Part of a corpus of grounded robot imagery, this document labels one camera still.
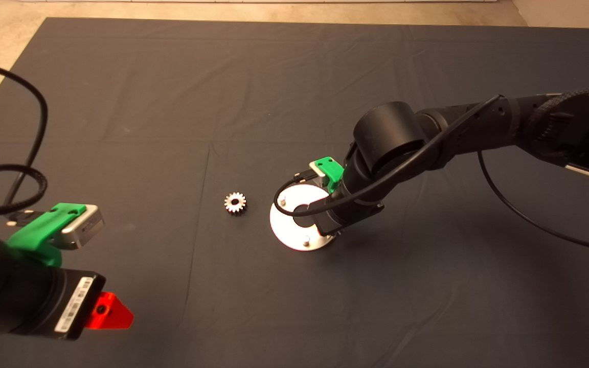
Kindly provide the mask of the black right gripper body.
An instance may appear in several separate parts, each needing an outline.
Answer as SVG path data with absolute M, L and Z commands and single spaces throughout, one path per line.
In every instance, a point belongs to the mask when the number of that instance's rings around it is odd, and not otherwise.
M 382 202 L 348 202 L 311 215 L 311 218 L 321 236 L 335 236 L 346 227 L 379 214 L 383 208 Z

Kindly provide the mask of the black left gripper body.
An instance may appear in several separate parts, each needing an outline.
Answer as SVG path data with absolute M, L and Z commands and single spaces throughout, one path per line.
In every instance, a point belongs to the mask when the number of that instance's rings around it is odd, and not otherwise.
M 95 308 L 106 277 L 94 271 L 50 268 L 51 283 L 39 307 L 10 334 L 77 340 Z

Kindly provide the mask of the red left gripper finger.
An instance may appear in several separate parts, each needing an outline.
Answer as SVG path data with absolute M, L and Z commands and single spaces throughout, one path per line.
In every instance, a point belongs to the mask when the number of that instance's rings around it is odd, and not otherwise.
M 134 314 L 112 292 L 102 291 L 86 321 L 87 329 L 129 329 Z

